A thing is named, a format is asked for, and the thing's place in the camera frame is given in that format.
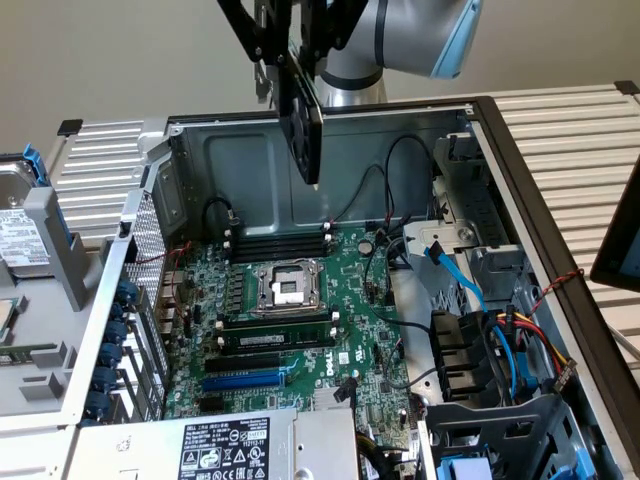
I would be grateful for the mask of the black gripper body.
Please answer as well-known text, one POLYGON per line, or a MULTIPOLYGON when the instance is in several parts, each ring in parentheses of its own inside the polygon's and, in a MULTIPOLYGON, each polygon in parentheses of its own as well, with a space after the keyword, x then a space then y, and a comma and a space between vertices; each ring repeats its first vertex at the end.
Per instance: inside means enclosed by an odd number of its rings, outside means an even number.
POLYGON ((255 1, 255 48, 345 47, 344 1, 255 1))

